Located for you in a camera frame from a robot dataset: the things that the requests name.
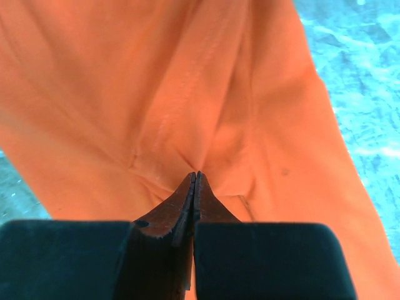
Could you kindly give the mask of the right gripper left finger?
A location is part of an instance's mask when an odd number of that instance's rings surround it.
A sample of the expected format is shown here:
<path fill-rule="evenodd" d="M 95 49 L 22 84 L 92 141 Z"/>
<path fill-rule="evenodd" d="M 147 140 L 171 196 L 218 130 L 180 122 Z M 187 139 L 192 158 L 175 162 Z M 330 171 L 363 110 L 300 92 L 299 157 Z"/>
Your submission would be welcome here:
<path fill-rule="evenodd" d="M 133 222 L 148 239 L 171 240 L 179 247 L 188 232 L 192 219 L 196 174 L 189 173 L 178 188 L 162 203 Z"/>

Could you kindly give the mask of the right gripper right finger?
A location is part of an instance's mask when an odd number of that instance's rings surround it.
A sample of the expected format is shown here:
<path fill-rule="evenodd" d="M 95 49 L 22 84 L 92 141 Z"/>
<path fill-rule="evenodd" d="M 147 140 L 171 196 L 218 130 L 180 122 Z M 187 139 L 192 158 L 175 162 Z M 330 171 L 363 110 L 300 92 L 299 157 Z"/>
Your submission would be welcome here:
<path fill-rule="evenodd" d="M 193 235 L 220 235 L 239 224 L 239 219 L 216 197 L 207 176 L 198 171 L 193 198 Z"/>

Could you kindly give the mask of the orange t shirt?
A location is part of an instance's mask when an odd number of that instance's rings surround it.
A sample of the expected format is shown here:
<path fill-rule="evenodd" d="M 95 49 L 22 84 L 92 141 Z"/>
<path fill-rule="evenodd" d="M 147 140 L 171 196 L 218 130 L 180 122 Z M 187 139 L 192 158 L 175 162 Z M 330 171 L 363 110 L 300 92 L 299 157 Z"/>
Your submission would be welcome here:
<path fill-rule="evenodd" d="M 359 299 L 399 298 L 292 1 L 2 1 L 1 149 L 59 219 L 137 219 L 202 171 L 240 220 L 328 225 Z"/>

